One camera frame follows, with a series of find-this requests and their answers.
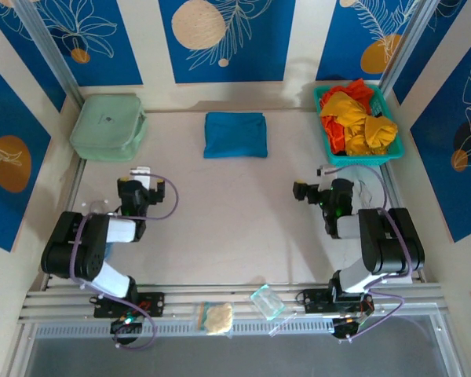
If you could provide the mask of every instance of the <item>red cloth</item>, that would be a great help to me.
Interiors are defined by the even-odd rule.
[[[328,90],[321,98],[321,108],[330,100],[331,96],[337,92],[344,92],[353,100],[360,102],[367,110],[367,114],[371,115],[370,99],[374,95],[373,89],[365,85],[363,79],[357,79],[348,86],[334,86]],[[335,122],[334,116],[322,116],[321,123],[327,133],[330,142],[331,152],[336,154],[345,150],[344,127]]]

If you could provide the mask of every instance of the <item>blue plastic basket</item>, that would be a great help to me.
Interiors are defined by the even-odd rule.
[[[374,90],[374,96],[370,100],[370,107],[371,107],[371,114],[378,115],[382,112],[382,114],[393,120],[393,116],[385,103],[384,96],[379,88],[375,85],[367,85],[371,89]],[[326,86],[318,86],[314,89],[314,100],[316,102],[317,113],[321,113],[321,105],[319,102],[321,101],[321,97],[325,94],[328,90],[330,90],[333,86],[326,85]],[[353,165],[355,163],[360,163],[362,165],[369,165],[369,166],[379,166],[383,163],[387,163],[390,159],[399,159],[404,154],[403,142],[401,141],[401,137],[399,134],[396,135],[396,139],[391,143],[386,155],[383,156],[336,156],[331,152],[330,149],[330,142],[328,141],[328,136],[326,131],[324,130],[323,124],[319,119],[319,124],[321,126],[321,131],[323,134],[323,142],[324,148],[327,150],[328,160],[331,164],[335,165],[336,167],[345,167],[347,165]]]

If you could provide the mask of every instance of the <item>orange circle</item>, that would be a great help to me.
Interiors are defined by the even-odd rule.
[[[71,58],[80,64],[89,63],[89,60],[91,60],[91,56],[84,49],[73,49]]]
[[[31,156],[28,146],[16,136],[2,136],[0,137],[0,152],[10,155],[21,153],[13,161],[7,161],[7,156],[0,153],[0,185],[8,192],[23,191],[31,174]]]
[[[459,173],[464,171],[468,167],[468,154],[462,149],[458,149],[452,154],[451,163],[455,171]]]
[[[382,73],[387,67],[390,57],[393,56],[392,54],[400,39],[401,35],[392,34],[369,45],[361,57],[361,69],[372,75]]]

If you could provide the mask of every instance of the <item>folded blue towel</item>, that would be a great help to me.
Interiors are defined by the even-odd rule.
[[[267,125],[261,113],[208,112],[204,134],[205,159],[268,155]]]

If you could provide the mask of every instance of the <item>wire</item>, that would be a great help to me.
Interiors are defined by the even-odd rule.
[[[388,192],[387,186],[385,185],[384,179],[373,167],[367,167],[366,165],[361,165],[360,163],[354,163],[353,165],[348,165],[346,167],[339,167],[338,169],[324,171],[323,173],[324,174],[334,174],[334,173],[337,173],[341,170],[348,169],[350,167],[362,167],[363,169],[368,169],[373,174],[375,174],[375,177],[377,177],[378,181],[380,182],[380,184],[382,186],[382,189],[384,190],[384,204],[382,204],[382,208],[385,209],[387,207],[389,192]]]
[[[302,299],[302,300],[299,300],[299,299],[298,299],[298,296],[299,296],[299,295],[302,295],[302,297],[303,297],[303,296],[304,296],[304,292],[303,292],[303,291],[300,291],[300,292],[298,292],[297,295],[295,296],[295,301],[297,302],[297,304],[298,304],[298,305],[303,305],[303,306],[308,305],[308,302],[305,302],[304,299]]]
[[[130,219],[130,220],[164,220],[164,219],[168,218],[169,216],[171,216],[174,213],[174,211],[178,207],[180,197],[179,197],[179,194],[178,194],[178,190],[177,190],[176,186],[173,184],[172,181],[170,181],[169,179],[167,179],[165,177],[161,177],[160,175],[156,175],[156,174],[131,174],[131,175],[145,175],[145,176],[149,176],[149,177],[163,179],[165,182],[167,182],[173,188],[174,193],[176,194],[176,199],[175,199],[175,202],[174,202],[173,209],[167,215],[159,217],[159,218],[139,217],[139,216],[119,216],[119,215],[116,215],[116,216],[113,216],[113,217],[125,218],[125,219]],[[80,222],[80,225],[78,226],[78,229],[77,229],[77,233],[75,235],[75,242],[73,244],[73,248],[71,249],[69,273],[70,273],[70,278],[74,282],[76,282],[77,284],[84,284],[85,283],[83,280],[81,280],[81,279],[79,279],[78,277],[75,276],[75,259],[77,257],[77,250],[79,249],[79,244],[81,243],[82,231],[83,231],[84,227],[86,226],[87,221],[93,215],[94,214],[92,214],[92,213],[87,214],[86,216],[84,216],[84,218]],[[146,312],[146,310],[143,310],[141,307],[133,304],[132,302],[129,302],[129,301],[127,301],[125,299],[122,299],[122,298],[119,298],[119,297],[115,297],[113,295],[109,295],[109,294],[107,294],[103,291],[100,291],[99,289],[96,289],[94,287],[89,287],[89,289],[91,291],[93,291],[94,293],[98,294],[98,295],[103,295],[104,297],[109,298],[114,302],[117,302],[119,304],[123,304],[125,306],[129,306],[131,309],[136,310],[138,313],[143,315],[143,317],[146,320],[148,320],[148,322],[150,322],[150,325],[152,326],[152,337],[143,346],[138,346],[138,347],[124,346],[124,345],[116,342],[117,334],[115,334],[113,339],[115,341],[115,346],[116,347],[122,348],[124,350],[129,350],[129,351],[141,351],[141,350],[147,349],[148,347],[150,347],[154,343],[155,337],[157,335],[157,326],[155,325],[155,322],[154,322],[153,318]]]
[[[340,167],[338,169],[334,169],[334,170],[329,170],[329,171],[325,171],[324,173],[325,174],[333,174],[333,173],[337,173],[338,171],[341,171],[341,170],[344,170],[344,169],[347,169],[347,168],[350,168],[350,167],[362,167],[364,169],[368,169],[370,170],[373,174],[375,174],[375,176],[378,178],[378,180],[380,181],[381,185],[382,185],[382,189],[384,190],[384,204],[382,205],[382,208],[376,208],[376,210],[379,210],[381,211],[385,218],[387,218],[387,221],[389,222],[389,224],[391,225],[392,227],[392,230],[394,231],[394,233],[396,234],[396,238],[398,239],[398,241],[400,242],[400,245],[401,245],[401,248],[403,249],[403,255],[405,257],[405,262],[406,262],[406,265],[407,265],[407,271],[405,273],[401,273],[401,274],[398,274],[398,275],[395,275],[395,276],[381,276],[379,277],[378,279],[376,280],[373,280],[371,281],[369,284],[367,284],[366,286],[363,287],[363,290],[366,291],[367,293],[370,293],[371,295],[376,295],[376,296],[379,296],[379,297],[386,297],[386,298],[395,298],[397,300],[400,301],[400,304],[394,308],[393,310],[391,310],[386,316],[383,316],[383,318],[381,318],[380,320],[378,320],[377,322],[375,322],[374,324],[370,325],[369,327],[363,329],[362,331],[358,332],[357,334],[354,334],[353,336],[349,337],[348,339],[341,339],[341,341],[346,341],[348,340],[349,342],[351,342],[353,339],[361,336],[362,334],[366,333],[367,331],[371,330],[372,328],[374,328],[375,326],[378,326],[379,324],[381,324],[382,322],[385,322],[386,320],[388,320],[391,316],[394,315],[395,312],[397,312],[398,310],[401,309],[401,307],[404,305],[405,303],[405,300],[403,297],[401,296],[398,296],[398,295],[390,295],[388,293],[382,293],[382,292],[374,292],[371,290],[371,288],[382,282],[383,280],[388,280],[388,279],[402,279],[402,278],[405,278],[405,277],[408,277],[408,276],[411,276],[411,274],[413,273],[413,268],[412,268],[412,264],[411,264],[411,256],[410,256],[410,251],[408,250],[408,247],[407,245],[405,244],[405,241],[404,241],[404,238],[403,238],[403,235],[401,234],[400,230],[398,229],[396,223],[394,222],[393,218],[391,217],[391,215],[389,214],[389,212],[385,209],[386,206],[387,206],[387,203],[388,203],[388,197],[389,197],[389,194],[388,194],[388,189],[387,189],[387,186],[385,185],[385,182],[384,180],[382,179],[382,176],[375,170],[373,169],[372,167],[367,167],[365,165],[361,165],[361,164],[353,164],[353,165],[348,165],[346,167]]]

